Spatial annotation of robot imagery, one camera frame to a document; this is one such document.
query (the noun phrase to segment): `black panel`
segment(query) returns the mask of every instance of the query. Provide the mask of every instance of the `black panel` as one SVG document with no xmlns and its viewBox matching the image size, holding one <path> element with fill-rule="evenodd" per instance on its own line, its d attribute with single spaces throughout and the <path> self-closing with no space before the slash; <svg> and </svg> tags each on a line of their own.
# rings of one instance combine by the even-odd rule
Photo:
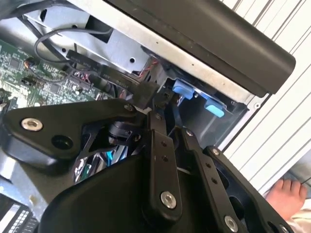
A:
<svg viewBox="0 0 311 233">
<path fill-rule="evenodd" d="M 38 233 L 159 232 L 143 218 L 142 156 L 132 156 L 61 193 L 46 209 Z M 183 215 L 163 232 L 206 232 L 193 178 L 178 172 Z"/>
<path fill-rule="evenodd" d="M 218 0 L 106 0 L 218 72 L 263 97 L 295 59 Z"/>
</svg>

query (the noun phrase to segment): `bolt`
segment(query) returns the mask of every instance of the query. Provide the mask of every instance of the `bolt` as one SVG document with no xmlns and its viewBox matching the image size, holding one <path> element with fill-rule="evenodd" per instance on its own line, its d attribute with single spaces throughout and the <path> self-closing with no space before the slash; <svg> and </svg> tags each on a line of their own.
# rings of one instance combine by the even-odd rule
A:
<svg viewBox="0 0 311 233">
<path fill-rule="evenodd" d="M 36 205 L 36 198 L 33 195 L 29 196 L 29 202 L 32 206 Z"/>
<path fill-rule="evenodd" d="M 158 120 L 162 120 L 162 117 L 161 117 L 160 114 L 158 114 L 158 113 L 155 115 L 155 117 L 156 117 Z"/>
<path fill-rule="evenodd" d="M 260 104 L 260 103 L 255 103 L 255 104 L 254 104 L 254 108 L 255 108 L 255 109 L 259 109 L 260 107 L 261 107 L 261 104 Z"/>
<path fill-rule="evenodd" d="M 215 149 L 215 148 L 214 148 L 214 149 L 212 149 L 212 152 L 213 152 L 213 154 L 214 154 L 214 155 L 216 155 L 216 156 L 218 156 L 218 155 L 219 155 L 218 150 L 217 150 L 217 149 Z"/>
<path fill-rule="evenodd" d="M 176 198 L 169 191 L 161 193 L 161 202 L 169 209 L 174 209 L 177 205 Z"/>
<path fill-rule="evenodd" d="M 23 119 L 21 122 L 21 126 L 28 131 L 34 132 L 42 130 L 43 128 L 42 122 L 34 118 Z"/>
<path fill-rule="evenodd" d="M 191 132 L 190 130 L 186 130 L 186 133 L 187 133 L 190 137 L 193 136 L 193 132 Z"/>
<path fill-rule="evenodd" d="M 289 233 L 289 231 L 286 229 L 286 227 L 284 227 L 282 224 L 280 224 L 280 227 L 284 233 Z"/>
<path fill-rule="evenodd" d="M 225 216 L 225 224 L 232 232 L 238 232 L 238 225 L 231 216 Z"/>
<path fill-rule="evenodd" d="M 132 106 L 132 105 L 129 105 L 129 104 L 128 104 L 128 105 L 125 105 L 124 108 L 125 108 L 126 110 L 130 111 L 130 112 L 134 111 L 133 106 Z"/>
</svg>

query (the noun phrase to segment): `chip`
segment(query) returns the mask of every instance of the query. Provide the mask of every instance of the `chip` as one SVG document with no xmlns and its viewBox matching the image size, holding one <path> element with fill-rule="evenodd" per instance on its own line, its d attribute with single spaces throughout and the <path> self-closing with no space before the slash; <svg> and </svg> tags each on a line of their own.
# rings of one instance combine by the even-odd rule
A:
<svg viewBox="0 0 311 233">
<path fill-rule="evenodd" d="M 15 59 L 15 58 L 11 58 L 11 61 L 10 61 L 10 66 L 15 68 L 15 69 L 18 69 L 19 68 L 19 65 L 20 65 L 20 61 Z"/>
<path fill-rule="evenodd" d="M 52 84 L 50 87 L 50 91 L 53 93 L 57 93 L 59 91 L 60 86 L 56 84 Z"/>
</svg>

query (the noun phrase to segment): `black cover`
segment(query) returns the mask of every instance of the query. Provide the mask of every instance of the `black cover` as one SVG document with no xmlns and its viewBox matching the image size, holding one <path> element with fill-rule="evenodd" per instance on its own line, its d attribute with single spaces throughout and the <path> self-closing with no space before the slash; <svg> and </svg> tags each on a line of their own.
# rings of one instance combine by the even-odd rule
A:
<svg viewBox="0 0 311 233">
<path fill-rule="evenodd" d="M 294 70 L 293 56 L 219 0 L 105 1 L 257 96 Z"/>
</svg>

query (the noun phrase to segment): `red wire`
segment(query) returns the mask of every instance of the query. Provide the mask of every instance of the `red wire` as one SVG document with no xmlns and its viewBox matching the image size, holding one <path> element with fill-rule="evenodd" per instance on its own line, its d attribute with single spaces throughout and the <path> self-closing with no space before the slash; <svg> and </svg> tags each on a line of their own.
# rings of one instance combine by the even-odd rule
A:
<svg viewBox="0 0 311 233">
<path fill-rule="evenodd" d="M 144 69 L 144 70 L 140 73 L 140 75 L 138 76 L 138 78 L 141 78 L 142 75 L 143 75 L 146 71 L 151 70 L 151 68 L 152 68 L 154 65 L 156 65 L 156 64 L 158 64 L 158 61 L 152 62 L 150 66 L 148 66 L 146 69 Z"/>
</svg>

